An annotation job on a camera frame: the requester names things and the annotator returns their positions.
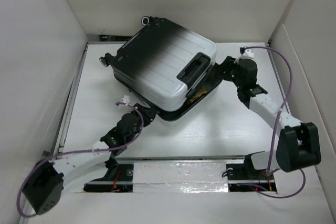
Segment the camouflage orange fabric bag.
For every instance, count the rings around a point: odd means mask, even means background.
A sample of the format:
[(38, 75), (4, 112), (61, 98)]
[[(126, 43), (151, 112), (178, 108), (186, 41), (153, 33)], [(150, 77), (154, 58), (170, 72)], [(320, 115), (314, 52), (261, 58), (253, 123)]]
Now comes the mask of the camouflage orange fabric bag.
[(207, 86), (204, 84), (197, 90), (197, 92), (190, 99), (187, 100), (187, 104), (193, 104), (207, 94), (208, 89)]

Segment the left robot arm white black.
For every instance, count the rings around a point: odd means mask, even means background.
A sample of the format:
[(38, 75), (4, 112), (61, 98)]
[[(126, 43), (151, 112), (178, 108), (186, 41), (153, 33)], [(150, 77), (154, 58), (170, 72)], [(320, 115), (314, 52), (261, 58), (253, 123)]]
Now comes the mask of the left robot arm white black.
[(89, 148), (62, 152), (36, 163), (25, 178), (17, 196), (17, 200), (25, 196), (34, 213), (26, 214), (20, 206), (17, 206), (22, 217), (43, 215), (54, 208), (61, 198), (64, 185), (99, 163), (103, 163), (99, 167), (100, 176), (105, 180), (115, 178), (117, 167), (107, 161), (125, 151), (156, 116), (155, 108), (138, 103), (131, 106), (128, 103), (117, 102), (117, 105), (127, 106), (131, 108), (131, 112), (124, 114), (114, 128)]

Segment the white black hard-shell suitcase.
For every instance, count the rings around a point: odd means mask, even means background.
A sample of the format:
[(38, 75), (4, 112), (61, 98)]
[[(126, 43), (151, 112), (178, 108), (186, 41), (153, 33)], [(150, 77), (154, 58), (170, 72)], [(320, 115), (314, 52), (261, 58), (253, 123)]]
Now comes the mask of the white black hard-shell suitcase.
[[(167, 18), (144, 16), (141, 24), (116, 55), (106, 53), (99, 61), (111, 67), (114, 77), (128, 90), (155, 108), (161, 119), (176, 121), (221, 83), (211, 76), (217, 47)], [(204, 84), (208, 94), (187, 104)]]

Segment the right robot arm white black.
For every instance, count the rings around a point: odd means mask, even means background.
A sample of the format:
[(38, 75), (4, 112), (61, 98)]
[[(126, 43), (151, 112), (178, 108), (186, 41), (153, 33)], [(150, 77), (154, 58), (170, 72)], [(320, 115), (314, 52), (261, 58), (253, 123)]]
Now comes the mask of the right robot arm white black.
[(221, 64), (215, 64), (215, 76), (232, 82), (240, 102), (273, 130), (270, 150), (246, 155), (243, 174), (255, 178), (261, 170), (288, 173), (320, 164), (317, 126), (312, 122), (304, 123), (284, 111), (257, 83), (257, 73), (257, 64), (251, 59), (228, 56)]

